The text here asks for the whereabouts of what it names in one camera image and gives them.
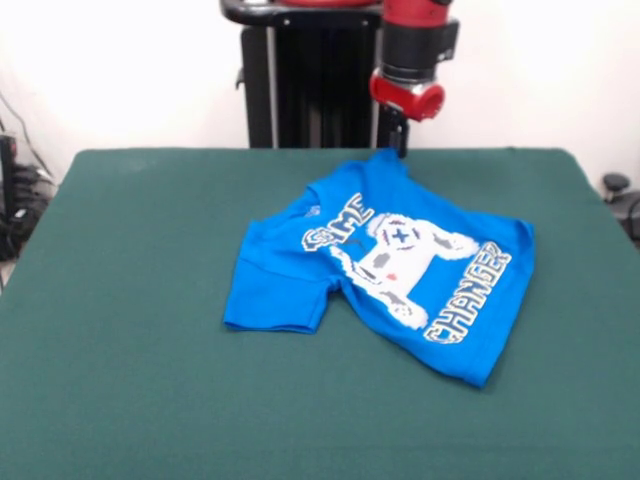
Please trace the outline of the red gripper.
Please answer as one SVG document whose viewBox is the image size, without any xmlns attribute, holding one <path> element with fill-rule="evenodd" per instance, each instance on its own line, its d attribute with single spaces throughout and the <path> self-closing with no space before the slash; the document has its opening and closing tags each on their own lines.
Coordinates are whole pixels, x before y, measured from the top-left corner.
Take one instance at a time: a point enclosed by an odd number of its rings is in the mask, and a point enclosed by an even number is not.
<svg viewBox="0 0 640 480">
<path fill-rule="evenodd" d="M 369 90 L 376 102 L 387 106 L 389 146 L 397 150 L 399 158 L 405 158 L 410 132 L 408 119 L 421 122 L 435 118 L 445 101 L 444 88 L 433 82 L 401 85 L 376 69 L 369 80 Z"/>
</svg>

